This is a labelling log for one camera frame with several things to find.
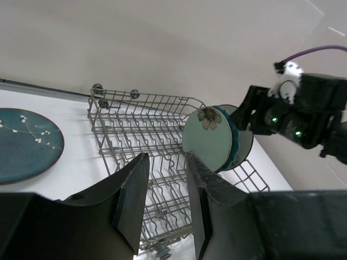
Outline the light green flower plate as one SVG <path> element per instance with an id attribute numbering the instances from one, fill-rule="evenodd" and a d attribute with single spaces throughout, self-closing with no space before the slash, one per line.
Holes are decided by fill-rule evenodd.
<path id="1" fill-rule="evenodd" d="M 193 152 L 214 172 L 228 161 L 232 142 L 230 123 L 215 107 L 202 107 L 192 112 L 183 127 L 183 151 Z"/>

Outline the teal scalloped plate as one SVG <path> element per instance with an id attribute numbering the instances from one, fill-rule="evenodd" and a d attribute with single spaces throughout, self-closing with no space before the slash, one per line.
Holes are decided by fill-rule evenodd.
<path id="1" fill-rule="evenodd" d="M 227 110 L 225 110 L 221 106 L 213 106 L 213 108 L 217 109 L 227 119 L 227 122 L 232 132 L 232 142 L 231 142 L 232 147 L 230 150 L 230 155 L 226 163 L 219 170 L 216 171 L 216 173 L 220 173 L 223 171 L 230 170 L 232 168 L 233 162 L 236 159 L 236 156 L 240 148 L 239 130 L 236 128 L 234 122 L 231 120 L 230 113 L 228 113 Z"/>

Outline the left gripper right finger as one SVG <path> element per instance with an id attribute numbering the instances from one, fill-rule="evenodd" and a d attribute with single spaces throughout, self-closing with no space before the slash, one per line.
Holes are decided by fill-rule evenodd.
<path id="1" fill-rule="evenodd" d="M 187 181 L 197 259 L 250 259 L 251 205 L 247 193 L 187 153 Z"/>

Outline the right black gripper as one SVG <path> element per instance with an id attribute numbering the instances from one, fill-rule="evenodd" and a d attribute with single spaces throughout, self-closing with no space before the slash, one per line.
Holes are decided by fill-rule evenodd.
<path id="1" fill-rule="evenodd" d="M 345 106 L 345 78 L 303 73 L 294 104 L 275 98 L 269 88 L 251 85 L 230 118 L 240 131 L 280 134 L 304 149 L 345 149 Z"/>

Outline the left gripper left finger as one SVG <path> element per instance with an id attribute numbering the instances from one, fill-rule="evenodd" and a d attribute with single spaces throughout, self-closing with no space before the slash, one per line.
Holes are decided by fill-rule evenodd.
<path id="1" fill-rule="evenodd" d="M 119 171 L 71 195 L 70 206 L 83 255 L 136 255 L 149 181 L 149 155 L 138 154 Z"/>

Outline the cream plate tree drawing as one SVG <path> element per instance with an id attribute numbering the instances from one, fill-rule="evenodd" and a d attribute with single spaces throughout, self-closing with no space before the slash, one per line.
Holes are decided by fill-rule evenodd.
<path id="1" fill-rule="evenodd" d="M 253 140 L 254 137 L 251 131 L 239 131 L 240 148 L 231 169 L 238 167 L 247 159 L 253 146 Z"/>

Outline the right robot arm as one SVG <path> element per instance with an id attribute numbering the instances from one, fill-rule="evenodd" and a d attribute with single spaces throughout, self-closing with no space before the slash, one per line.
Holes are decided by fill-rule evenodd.
<path id="1" fill-rule="evenodd" d="M 331 155 L 346 163 L 345 78 L 303 73 L 297 84 L 287 80 L 277 95 L 269 93 L 265 87 L 249 87 L 230 115 L 238 130 L 279 134 L 307 150 L 321 145 L 320 157 Z"/>

